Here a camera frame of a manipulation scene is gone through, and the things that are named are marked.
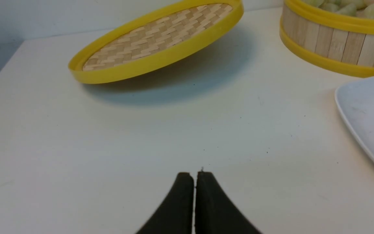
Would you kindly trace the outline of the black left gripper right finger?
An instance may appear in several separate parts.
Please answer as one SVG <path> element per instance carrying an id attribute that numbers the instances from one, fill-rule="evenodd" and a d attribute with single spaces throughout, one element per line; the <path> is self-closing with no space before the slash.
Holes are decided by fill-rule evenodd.
<path id="1" fill-rule="evenodd" d="M 199 171 L 196 180 L 196 234 L 261 233 L 228 198 L 212 172 Z"/>

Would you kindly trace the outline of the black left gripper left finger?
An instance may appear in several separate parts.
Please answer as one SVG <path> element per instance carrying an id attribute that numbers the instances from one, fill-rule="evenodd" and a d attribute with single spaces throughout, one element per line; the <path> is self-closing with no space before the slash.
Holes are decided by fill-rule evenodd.
<path id="1" fill-rule="evenodd" d="M 170 191 L 138 234 L 191 234 L 194 181 L 188 172 L 176 176 Z"/>

